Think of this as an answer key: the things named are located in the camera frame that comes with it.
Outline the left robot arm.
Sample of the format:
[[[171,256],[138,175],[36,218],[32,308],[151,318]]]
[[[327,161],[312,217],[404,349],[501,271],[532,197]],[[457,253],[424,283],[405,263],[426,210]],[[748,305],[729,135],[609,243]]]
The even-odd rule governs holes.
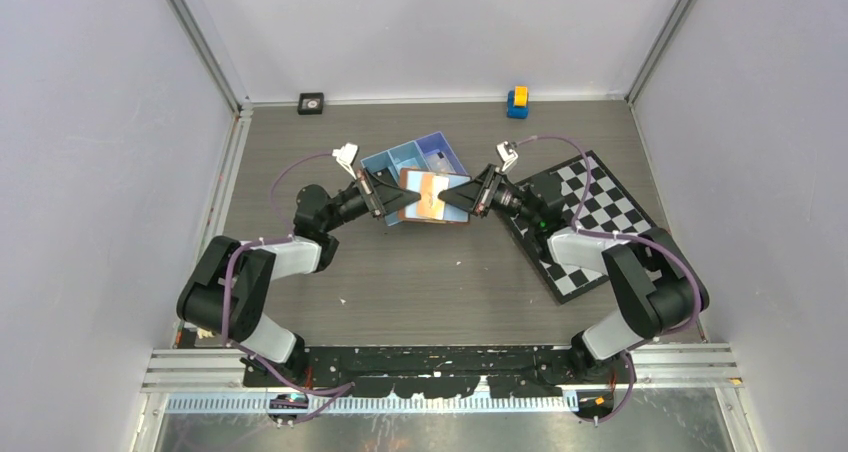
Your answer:
[[[333,230],[366,215],[384,219],[420,198],[367,170],[336,195],[307,185],[296,196],[292,235],[246,242],[214,237],[177,300],[176,314],[245,349],[249,365],[268,370],[280,384],[296,385],[308,367],[306,344],[265,313],[271,283],[325,270],[339,246]]]

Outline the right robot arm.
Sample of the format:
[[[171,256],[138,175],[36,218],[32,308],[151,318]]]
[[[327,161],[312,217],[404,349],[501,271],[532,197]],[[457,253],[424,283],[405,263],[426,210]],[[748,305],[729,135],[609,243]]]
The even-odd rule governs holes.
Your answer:
[[[527,245],[544,262],[607,276],[616,310],[575,335],[566,352],[566,374],[591,383],[630,349],[692,326],[709,294],[666,230],[593,231],[580,224],[579,211],[567,211],[561,186],[552,176],[520,187],[490,165],[438,197],[471,215],[498,211],[517,218],[528,227]]]

